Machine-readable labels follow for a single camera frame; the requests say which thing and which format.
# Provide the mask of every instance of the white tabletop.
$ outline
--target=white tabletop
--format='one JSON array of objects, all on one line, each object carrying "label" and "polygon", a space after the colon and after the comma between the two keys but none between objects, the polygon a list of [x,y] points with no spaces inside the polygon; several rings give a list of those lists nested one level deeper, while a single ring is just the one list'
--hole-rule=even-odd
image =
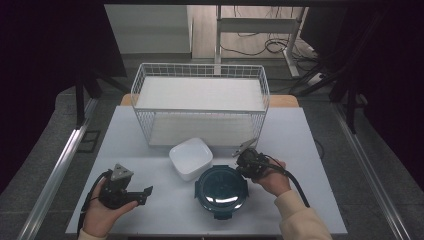
[{"label": "white tabletop", "polygon": [[[275,197],[248,181],[249,197],[229,220],[215,220],[194,198],[194,183],[173,168],[169,148],[149,148],[132,107],[118,106],[66,230],[76,233],[83,201],[95,179],[116,163],[134,172],[128,191],[153,186],[146,205],[122,216],[110,233],[150,236],[280,235]],[[258,152],[284,160],[333,234],[347,233],[302,108],[270,108]],[[236,167],[232,149],[212,149],[214,165]]]}]

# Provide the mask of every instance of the hand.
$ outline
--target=hand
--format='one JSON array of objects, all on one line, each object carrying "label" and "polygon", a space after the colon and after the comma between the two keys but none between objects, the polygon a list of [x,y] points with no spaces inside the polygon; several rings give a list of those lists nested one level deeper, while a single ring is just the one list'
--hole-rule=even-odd
[{"label": "hand", "polygon": [[138,205],[137,201],[132,201],[115,210],[105,207],[98,199],[100,190],[105,182],[106,178],[103,178],[94,188],[83,227],[84,232],[99,238],[106,237],[115,221]]},{"label": "hand", "polygon": [[[282,167],[286,167],[286,163],[278,161]],[[279,166],[276,162],[270,161],[270,164]],[[260,184],[267,192],[275,195],[276,197],[291,190],[289,178],[282,173],[268,168],[264,172],[264,176],[259,179],[252,179],[252,182]]]}]

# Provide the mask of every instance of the metal rail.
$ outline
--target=metal rail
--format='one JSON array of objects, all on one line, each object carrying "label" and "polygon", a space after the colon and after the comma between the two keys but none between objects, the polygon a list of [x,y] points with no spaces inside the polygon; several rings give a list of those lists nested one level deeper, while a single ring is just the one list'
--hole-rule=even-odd
[{"label": "metal rail", "polygon": [[368,159],[365,150],[362,148],[359,139],[357,138],[356,134],[351,133],[348,125],[346,124],[346,121],[344,120],[346,117],[341,104],[333,103],[332,106],[343,129],[343,132],[346,135],[346,138],[352,147],[353,152],[355,153],[356,159],[362,168],[365,178],[367,179],[371,190],[373,191],[377,202],[380,205],[383,214],[385,215],[387,222],[393,231],[393,234],[395,235],[396,239],[411,239],[411,236],[408,233],[405,224],[403,223],[403,220],[396,209],[396,206],[393,204],[385,188],[383,187],[383,184],[377,176],[377,173],[375,172],[370,160]]},{"label": "metal rail", "polygon": [[62,183],[66,171],[68,170],[72,158],[78,148],[78,145],[81,142],[85,131],[87,130],[88,124],[90,123],[91,116],[94,112],[94,109],[96,108],[97,102],[98,100],[96,99],[89,100],[85,108],[85,120],[82,126],[79,129],[75,129],[71,133],[71,136],[69,137],[69,140],[62,151],[62,154],[57,160],[56,166],[50,174],[46,185],[41,191],[41,194],[38,197],[37,202],[35,203],[31,213],[29,214],[17,239],[30,240],[36,237],[37,232],[40,229],[41,224],[43,223],[44,217],[46,216],[47,211],[49,210],[50,205],[53,202],[53,199],[57,193],[57,190],[59,189],[59,186]]}]

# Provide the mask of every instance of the white bowl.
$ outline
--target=white bowl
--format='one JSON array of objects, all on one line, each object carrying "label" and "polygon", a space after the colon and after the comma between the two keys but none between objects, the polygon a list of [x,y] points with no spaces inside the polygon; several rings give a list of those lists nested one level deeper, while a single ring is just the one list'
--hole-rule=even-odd
[{"label": "white bowl", "polygon": [[200,176],[211,167],[212,152],[200,138],[191,138],[173,147],[169,157],[185,181]]}]

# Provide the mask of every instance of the white wire basket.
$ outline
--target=white wire basket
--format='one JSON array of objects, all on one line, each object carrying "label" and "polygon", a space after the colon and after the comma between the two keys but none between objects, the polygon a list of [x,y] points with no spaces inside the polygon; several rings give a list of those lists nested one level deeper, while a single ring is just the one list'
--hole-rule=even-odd
[{"label": "white wire basket", "polygon": [[262,66],[143,63],[131,104],[150,146],[238,147],[259,138],[269,89]]}]

